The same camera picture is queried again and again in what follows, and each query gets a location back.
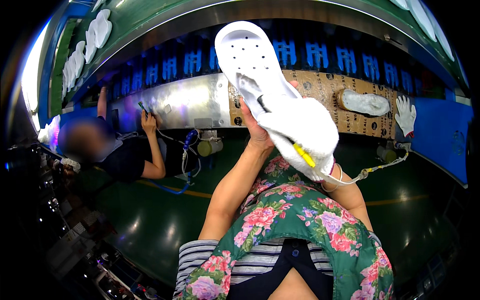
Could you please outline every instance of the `fluorescent light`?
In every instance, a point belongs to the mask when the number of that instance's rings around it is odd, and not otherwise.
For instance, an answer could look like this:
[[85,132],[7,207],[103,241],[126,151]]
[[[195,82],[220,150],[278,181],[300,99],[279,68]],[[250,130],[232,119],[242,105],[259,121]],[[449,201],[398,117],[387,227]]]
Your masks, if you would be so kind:
[[22,93],[24,95],[25,105],[31,111],[35,111],[38,107],[38,62],[40,61],[40,52],[42,51],[48,23],[43,27],[42,32],[37,37],[30,54],[28,54],[27,62],[22,72]]
[[40,131],[40,121],[38,120],[38,113],[32,116],[33,124],[35,125],[35,129]]

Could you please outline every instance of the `bracelet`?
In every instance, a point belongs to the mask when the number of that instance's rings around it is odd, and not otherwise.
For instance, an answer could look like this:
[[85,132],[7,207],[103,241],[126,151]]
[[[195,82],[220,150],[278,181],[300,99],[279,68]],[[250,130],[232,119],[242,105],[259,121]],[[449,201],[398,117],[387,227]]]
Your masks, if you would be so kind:
[[[342,170],[342,166],[339,165],[338,163],[335,163],[338,168],[340,169],[340,179],[339,181],[342,181],[342,178],[343,178],[343,170]],[[334,190],[336,190],[338,188],[338,185],[336,187],[334,187],[332,190],[327,190],[326,188],[324,188],[324,185],[323,183],[320,184],[320,186],[322,187],[322,189],[325,191],[325,192],[333,192]]]

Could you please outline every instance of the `blue hose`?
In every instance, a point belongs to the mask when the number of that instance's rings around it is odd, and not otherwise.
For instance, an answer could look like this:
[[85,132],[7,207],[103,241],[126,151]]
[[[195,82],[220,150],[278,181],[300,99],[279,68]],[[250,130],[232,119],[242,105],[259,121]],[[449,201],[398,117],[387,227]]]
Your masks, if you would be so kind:
[[190,172],[188,172],[188,179],[189,179],[189,181],[185,184],[185,186],[183,187],[183,189],[181,189],[181,191],[174,191],[174,190],[172,190],[172,189],[169,189],[169,188],[166,187],[166,186],[163,186],[163,185],[160,185],[160,184],[156,183],[155,181],[153,181],[153,180],[151,180],[151,179],[149,179],[148,181],[150,181],[150,182],[153,183],[156,187],[161,188],[161,189],[164,190],[164,191],[170,192],[170,193],[175,194],[175,195],[180,195],[180,194],[183,194],[183,193],[187,190],[187,188],[189,187],[189,183],[190,183]]

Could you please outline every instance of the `black t-shirt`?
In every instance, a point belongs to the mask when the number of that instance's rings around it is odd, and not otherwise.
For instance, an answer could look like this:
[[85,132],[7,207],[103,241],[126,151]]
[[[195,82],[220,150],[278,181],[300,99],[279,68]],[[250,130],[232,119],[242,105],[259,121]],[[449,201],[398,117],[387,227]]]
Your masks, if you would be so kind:
[[[162,139],[167,145],[165,161],[165,177],[182,174],[181,163],[183,145],[167,138]],[[197,164],[197,156],[189,149],[185,172],[193,170]],[[146,136],[138,136],[123,140],[122,146],[110,153],[99,167],[118,181],[132,182],[139,180],[145,168],[145,161],[153,162],[152,150]]]

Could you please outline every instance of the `cardboard sheet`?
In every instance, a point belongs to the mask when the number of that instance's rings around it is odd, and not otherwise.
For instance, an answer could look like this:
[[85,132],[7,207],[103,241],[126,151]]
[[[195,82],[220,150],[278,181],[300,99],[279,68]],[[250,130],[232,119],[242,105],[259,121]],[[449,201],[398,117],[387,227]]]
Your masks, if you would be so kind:
[[[320,101],[335,122],[338,132],[357,133],[386,139],[395,138],[395,118],[397,92],[383,85],[364,80],[312,71],[283,70],[288,81],[299,82],[297,90],[301,95]],[[343,110],[338,106],[337,95],[341,89],[351,89],[359,94],[373,93],[382,95],[390,101],[390,111],[380,117],[368,118],[362,114]],[[240,110],[240,93],[228,83],[230,105],[230,124],[242,126],[243,116]]]

